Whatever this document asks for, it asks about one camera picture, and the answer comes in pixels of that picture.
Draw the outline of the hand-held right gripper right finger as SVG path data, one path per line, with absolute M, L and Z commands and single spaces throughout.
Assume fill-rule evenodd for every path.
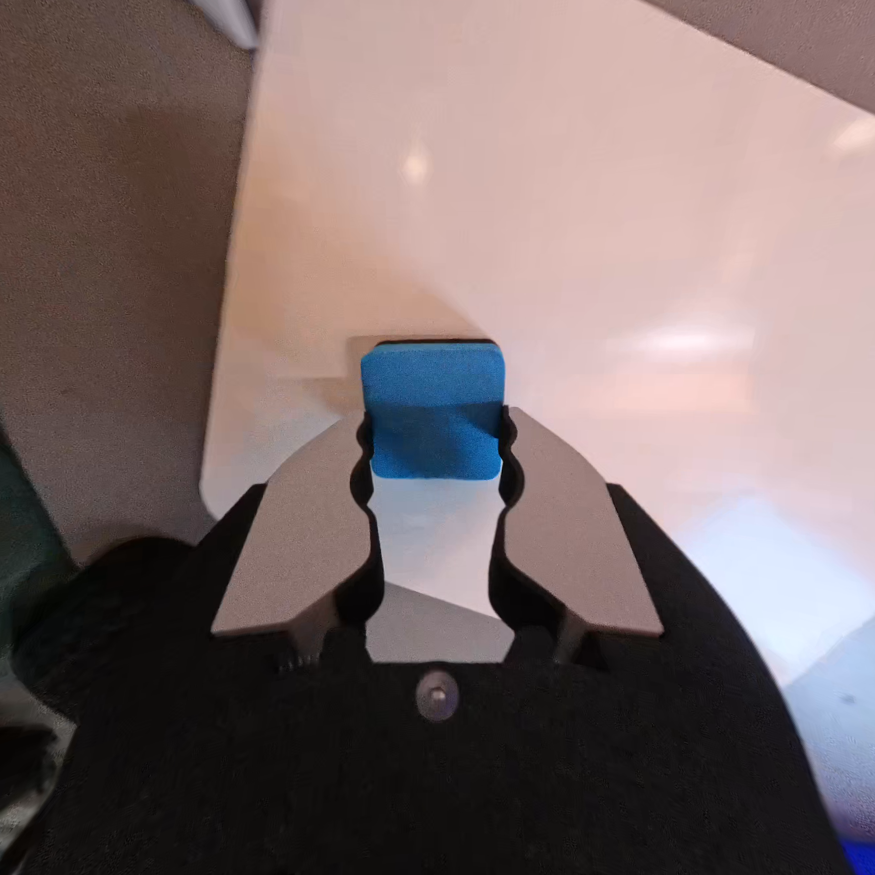
M 593 464 L 518 407 L 501 410 L 499 455 L 488 597 L 514 633 L 505 662 L 605 664 L 605 639 L 661 640 L 662 620 Z

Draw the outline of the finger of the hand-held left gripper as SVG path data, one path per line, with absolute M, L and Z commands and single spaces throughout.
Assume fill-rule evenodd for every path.
M 263 1 L 190 1 L 214 29 L 234 46 L 255 51 L 259 46 L 259 27 Z

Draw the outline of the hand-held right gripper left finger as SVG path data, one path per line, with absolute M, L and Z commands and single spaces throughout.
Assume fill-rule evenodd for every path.
M 364 635 L 384 598 L 370 416 L 345 417 L 268 479 L 214 616 L 220 639 L 284 635 L 302 663 L 331 633 Z

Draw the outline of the blue whiteboard eraser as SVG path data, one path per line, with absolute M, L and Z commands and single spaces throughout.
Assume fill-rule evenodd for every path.
M 384 341 L 361 358 L 373 473 L 383 479 L 492 480 L 506 366 L 490 340 Z

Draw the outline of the white whiteboard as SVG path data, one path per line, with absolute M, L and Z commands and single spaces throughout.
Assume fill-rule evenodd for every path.
M 268 2 L 201 468 L 495 341 L 784 687 L 873 653 L 873 115 L 640 2 Z

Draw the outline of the blue plastic bin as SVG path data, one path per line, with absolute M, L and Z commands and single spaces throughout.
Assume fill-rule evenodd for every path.
M 857 874 L 874 873 L 874 817 L 860 823 L 837 823 L 837 835 L 851 869 Z

